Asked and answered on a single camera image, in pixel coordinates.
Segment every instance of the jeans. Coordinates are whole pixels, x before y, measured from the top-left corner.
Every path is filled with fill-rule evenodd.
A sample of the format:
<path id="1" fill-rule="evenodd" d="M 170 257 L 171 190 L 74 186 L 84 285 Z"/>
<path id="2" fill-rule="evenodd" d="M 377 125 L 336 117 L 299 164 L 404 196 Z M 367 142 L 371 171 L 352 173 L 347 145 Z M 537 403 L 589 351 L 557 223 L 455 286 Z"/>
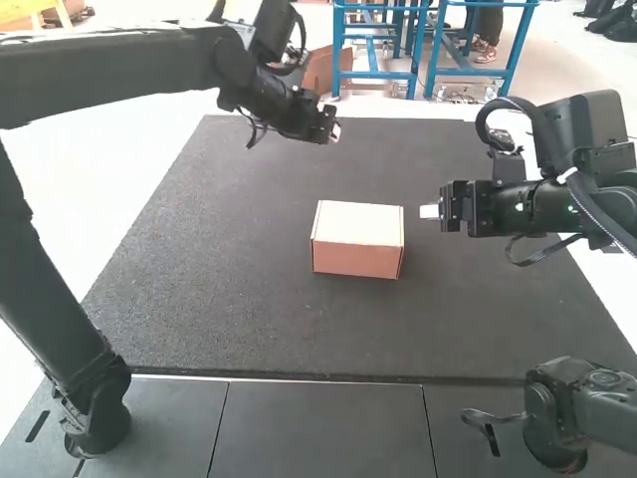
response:
<path id="1" fill-rule="evenodd" d="M 495 0 L 487 0 L 494 3 L 499 3 Z M 468 30 L 471 19 L 471 12 L 476 12 L 476 7 L 467 7 L 467 20 L 465 21 L 465 29 Z M 481 40 L 487 42 L 492 47 L 497 47 L 500 43 L 500 34 L 502 33 L 502 27 L 505 22 L 505 14 L 503 7 L 482 7 L 478 14 L 478 25 L 476 28 L 476 34 Z"/>

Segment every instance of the metal rack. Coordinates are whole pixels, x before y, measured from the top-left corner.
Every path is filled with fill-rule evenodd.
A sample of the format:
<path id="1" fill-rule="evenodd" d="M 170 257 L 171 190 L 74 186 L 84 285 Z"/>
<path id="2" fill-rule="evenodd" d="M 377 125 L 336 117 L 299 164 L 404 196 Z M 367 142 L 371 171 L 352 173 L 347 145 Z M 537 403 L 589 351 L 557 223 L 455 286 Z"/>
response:
<path id="1" fill-rule="evenodd" d="M 431 56 L 429 57 L 429 67 L 427 69 L 427 80 L 425 83 L 425 98 L 431 99 L 433 97 L 434 86 L 436 84 L 437 76 L 447 77 L 489 77 L 500 79 L 502 85 L 499 88 L 500 95 L 506 95 L 511 87 L 511 82 L 516 72 L 516 66 L 520 59 L 522 47 L 527 37 L 527 31 L 531 24 L 531 17 L 533 10 L 539 4 L 538 0 L 526 0 L 524 2 L 491 2 L 491 1 L 461 1 L 461 0 L 440 0 L 438 6 L 438 18 L 434 20 L 431 16 L 427 15 L 427 23 L 434 30 L 434 42 L 431 49 Z M 466 32 L 464 38 L 467 40 L 463 46 L 457 46 L 453 43 L 452 36 L 445 32 L 445 14 L 449 5 L 475 7 L 473 9 L 473 15 L 469 21 L 469 31 Z M 489 68 L 476 68 L 472 67 L 467 58 L 471 52 L 471 40 L 476 31 L 476 25 L 480 15 L 480 9 L 490 7 L 518 7 L 524 8 L 518 30 L 516 31 L 516 37 L 514 39 L 511 52 L 509 53 L 509 59 L 507 60 L 507 66 L 504 69 L 489 69 Z M 438 57 L 440 54 L 440 47 L 444 47 L 449 53 L 451 58 L 456 62 L 457 68 L 440 68 L 438 67 Z"/>
<path id="2" fill-rule="evenodd" d="M 538 5 L 538 0 L 509 1 L 502 2 L 488 0 L 439 0 L 437 7 L 430 6 L 429 0 L 384 0 L 383 4 L 362 4 L 345 3 L 346 0 L 334 0 L 333 3 L 333 73 L 332 73 L 332 95 L 337 97 L 340 93 L 340 81 L 342 79 L 380 79 L 398 80 L 407 82 L 407 100 L 415 97 L 416 85 L 418 82 L 418 71 L 420 57 L 422 55 L 422 45 L 425 36 L 433 36 L 433 45 L 427 68 L 427 78 L 425 82 L 424 97 L 433 97 L 436 79 L 439 76 L 446 77 L 489 77 L 499 81 L 499 94 L 506 95 L 509 92 L 513 81 L 514 73 L 520 59 L 522 47 L 529 30 L 531 17 L 534 8 Z M 469 18 L 465 28 L 451 29 L 444 28 L 447 8 L 452 6 L 469 7 Z M 507 65 L 504 69 L 476 68 L 469 64 L 467 58 L 471 52 L 471 43 L 478 25 L 480 10 L 490 7 L 518 7 L 524 8 L 524 12 L 518 25 L 518 30 L 514 39 L 513 47 L 509 54 Z M 438 11 L 437 18 L 434 19 L 428 14 L 429 11 Z M 345 12 L 362 12 L 363 23 L 347 23 Z M 371 18 L 370 12 L 381 11 L 381 22 L 375 22 Z M 387 21 L 388 12 L 392 12 L 391 22 Z M 381 72 L 378 69 L 376 49 L 386 48 L 388 42 L 393 43 L 393 58 L 400 57 L 402 49 L 402 35 L 405 24 L 405 14 L 407 19 L 406 44 L 404 51 L 407 56 L 411 56 L 411 69 L 409 72 Z M 365 33 L 350 33 L 351 29 L 367 29 Z M 386 30 L 386 34 L 368 33 L 369 30 Z M 367 55 L 369 59 L 368 71 L 342 72 L 339 70 L 339 56 L 346 39 L 365 40 Z M 464 40 L 464 44 L 458 46 L 456 40 Z M 440 48 L 445 48 L 451 58 L 455 61 L 456 68 L 441 68 L 438 66 Z"/>
<path id="3" fill-rule="evenodd" d="M 414 55 L 409 72 L 382 72 L 378 68 L 378 58 L 376 49 L 383 49 L 389 41 L 394 45 L 394 58 L 399 58 L 402 43 L 402 33 L 405 12 L 414 14 L 426 14 L 429 6 L 405 6 L 406 0 L 394 0 L 389 4 L 389 0 L 384 0 L 383 4 L 363 4 L 345 3 L 345 0 L 334 0 L 333 3 L 333 65 L 332 65 L 332 91 L 334 97 L 340 95 L 340 81 L 343 79 L 377 79 L 377 80 L 397 80 L 407 82 L 407 100 L 413 100 L 416 94 L 418 82 L 418 68 L 422 45 L 425 35 L 425 22 L 419 22 L 414 34 Z M 364 22 L 348 23 L 345 13 L 347 11 L 359 11 L 362 13 Z M 381 22 L 376 22 L 371 18 L 372 11 L 381 11 Z M 391 22 L 387 22 L 388 12 L 392 12 Z M 348 30 L 386 30 L 386 34 L 380 33 L 349 33 Z M 342 72 L 339 69 L 340 49 L 345 40 L 365 40 L 367 57 L 369 60 L 369 70 Z"/>

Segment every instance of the person's leg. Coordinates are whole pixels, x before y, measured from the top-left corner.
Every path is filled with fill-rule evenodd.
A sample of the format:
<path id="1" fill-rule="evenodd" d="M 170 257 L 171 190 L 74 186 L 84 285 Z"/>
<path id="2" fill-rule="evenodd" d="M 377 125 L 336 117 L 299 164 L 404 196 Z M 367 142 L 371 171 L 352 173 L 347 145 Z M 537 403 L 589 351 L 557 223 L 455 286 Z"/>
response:
<path id="1" fill-rule="evenodd" d="M 487 42 L 485 51 L 476 58 L 476 63 L 491 63 L 496 59 L 500 34 L 504 25 L 503 7 L 483 8 L 480 20 L 483 20 L 480 38 Z"/>
<path id="2" fill-rule="evenodd" d="M 487 50 L 487 46 L 489 45 L 485 40 L 486 36 L 489 35 L 489 8 L 481 8 L 479 11 L 476 7 L 467 7 L 467 9 L 473 9 L 473 15 L 478 15 L 478 24 L 476 25 L 475 38 L 471 44 L 471 50 L 474 52 L 483 53 Z"/>

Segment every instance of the black rubber mat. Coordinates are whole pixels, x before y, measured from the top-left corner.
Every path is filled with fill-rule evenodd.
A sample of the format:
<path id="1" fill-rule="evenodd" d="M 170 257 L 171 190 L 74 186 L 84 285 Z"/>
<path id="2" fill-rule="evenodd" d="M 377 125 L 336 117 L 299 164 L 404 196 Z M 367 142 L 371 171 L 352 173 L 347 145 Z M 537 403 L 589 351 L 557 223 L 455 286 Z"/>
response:
<path id="1" fill-rule="evenodd" d="M 271 132 L 246 151 L 249 134 L 205 118 L 88 294 L 131 364 L 392 381 L 522 377 L 575 355 L 637 371 L 568 253 L 519 269 L 505 239 L 418 218 L 445 182 L 490 176 L 470 123 L 347 119 L 337 145 Z M 405 206 L 398 281 L 311 272 L 320 199 Z"/>

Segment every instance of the blue metal frame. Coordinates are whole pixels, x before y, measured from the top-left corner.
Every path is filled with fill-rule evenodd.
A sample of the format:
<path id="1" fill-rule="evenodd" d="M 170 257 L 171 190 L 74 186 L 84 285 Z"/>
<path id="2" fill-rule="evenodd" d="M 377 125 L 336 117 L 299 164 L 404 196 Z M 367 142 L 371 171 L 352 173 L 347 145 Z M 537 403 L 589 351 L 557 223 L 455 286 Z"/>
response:
<path id="1" fill-rule="evenodd" d="M 380 80 L 402 80 L 407 81 L 407 100 L 413 100 L 416 95 L 416 85 L 418 82 L 418 68 L 420 56 L 422 55 L 423 39 L 425 36 L 425 23 L 418 22 L 418 28 L 415 32 L 414 22 L 417 14 L 425 15 L 429 3 L 428 0 L 419 2 L 411 0 L 410 6 L 406 6 L 406 0 L 394 0 L 393 5 L 389 4 L 389 0 L 383 0 L 383 4 L 363 4 L 363 3 L 345 3 L 345 0 L 334 0 L 333 2 L 333 55 L 332 55 L 332 88 L 331 94 L 337 97 L 340 94 L 340 81 L 343 79 L 380 79 Z M 362 12 L 364 23 L 349 24 L 345 18 L 346 11 Z M 371 18 L 371 11 L 382 11 L 382 23 L 374 22 Z M 387 13 L 392 12 L 391 22 L 387 22 Z M 394 58 L 400 57 L 400 48 L 402 43 L 402 31 L 405 20 L 405 12 L 409 12 L 409 31 L 413 38 L 413 57 L 411 61 L 411 69 L 409 72 L 381 72 L 378 68 L 378 59 L 376 57 L 375 40 L 393 40 L 394 41 Z M 386 29 L 388 34 L 375 33 L 347 33 L 347 29 Z M 340 50 L 344 45 L 345 39 L 364 39 L 367 47 L 367 57 L 369 59 L 369 70 L 363 72 L 342 72 L 339 69 Z"/>
<path id="2" fill-rule="evenodd" d="M 445 33 L 445 14 L 447 13 L 447 7 L 449 5 L 459 5 L 465 7 L 476 7 L 472 15 L 471 26 L 467 32 L 467 43 L 463 47 L 457 47 L 451 41 L 449 35 Z M 438 7 L 438 19 L 436 22 L 432 22 L 430 18 L 427 18 L 427 22 L 432 28 L 434 28 L 434 43 L 431 49 L 431 56 L 429 58 L 429 68 L 427 69 L 427 82 L 425 84 L 425 98 L 431 99 L 434 93 L 434 86 L 436 84 L 436 77 L 443 76 L 457 76 L 457 77 L 495 77 L 504 80 L 500 87 L 499 94 L 506 95 L 511 87 L 516 66 L 520 59 L 520 53 L 522 52 L 522 46 L 531 24 L 531 17 L 534 8 L 538 5 L 538 0 L 526 0 L 524 2 L 504 1 L 504 2 L 491 2 L 491 1 L 460 1 L 460 0 L 440 0 Z M 467 59 L 469 52 L 471 51 L 471 42 L 473 39 L 473 33 L 476 31 L 477 20 L 480 15 L 481 8 L 489 7 L 520 7 L 524 8 L 522 19 L 516 32 L 516 38 L 509 54 L 509 60 L 507 61 L 507 67 L 504 70 L 485 69 L 472 67 Z M 438 68 L 438 58 L 440 54 L 440 47 L 445 48 L 447 52 L 454 59 L 458 68 Z"/>

